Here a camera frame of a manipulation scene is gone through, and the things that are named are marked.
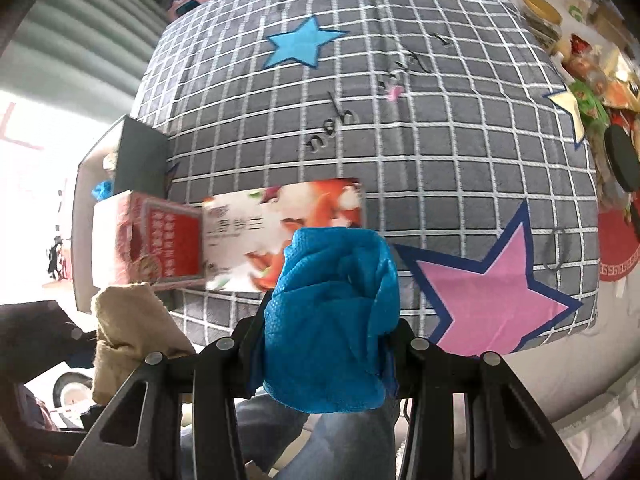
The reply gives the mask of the beige knitted sock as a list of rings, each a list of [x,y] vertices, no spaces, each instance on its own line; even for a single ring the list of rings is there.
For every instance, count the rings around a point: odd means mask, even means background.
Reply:
[[[149,284],[104,288],[92,298],[91,311],[96,318],[96,404],[110,402],[150,353],[175,359],[195,352]]]

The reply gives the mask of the blue mesh cloth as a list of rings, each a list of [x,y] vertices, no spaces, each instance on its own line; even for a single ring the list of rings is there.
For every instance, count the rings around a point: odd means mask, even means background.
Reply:
[[[380,408],[397,387],[381,342],[400,317],[390,246],[367,229],[303,228],[283,255],[264,311],[266,393],[307,414]]]

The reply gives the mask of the white storage box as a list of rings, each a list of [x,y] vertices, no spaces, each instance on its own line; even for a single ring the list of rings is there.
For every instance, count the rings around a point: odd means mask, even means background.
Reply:
[[[165,196],[168,139],[127,115],[117,119],[77,169],[70,267],[76,308],[91,311],[101,287],[118,281],[117,233],[134,193]]]

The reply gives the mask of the red orange cardboard box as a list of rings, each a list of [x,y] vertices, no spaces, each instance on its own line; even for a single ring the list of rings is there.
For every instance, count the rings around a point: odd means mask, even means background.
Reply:
[[[201,286],[202,234],[198,208],[134,191],[102,200],[93,208],[93,285]]]

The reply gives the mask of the light blue fluffy cloth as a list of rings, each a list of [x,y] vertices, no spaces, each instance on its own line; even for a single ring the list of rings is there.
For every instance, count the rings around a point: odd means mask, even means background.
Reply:
[[[113,181],[112,180],[104,180],[98,183],[91,191],[92,197],[97,202],[102,202],[102,200],[107,200],[112,197],[114,194]]]

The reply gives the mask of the grey green curtain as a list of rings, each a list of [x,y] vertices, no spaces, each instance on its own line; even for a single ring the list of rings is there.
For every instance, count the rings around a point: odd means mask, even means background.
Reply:
[[[167,26],[154,0],[36,0],[1,55],[1,88],[93,119],[130,112]]]

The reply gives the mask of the grey checked star tablecloth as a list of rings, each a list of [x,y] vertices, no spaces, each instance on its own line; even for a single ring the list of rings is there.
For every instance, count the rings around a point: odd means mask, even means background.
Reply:
[[[352,177],[390,242],[480,260],[526,204],[537,281],[597,318],[594,165],[509,0],[212,0],[169,25],[134,117],[168,136],[172,200]]]

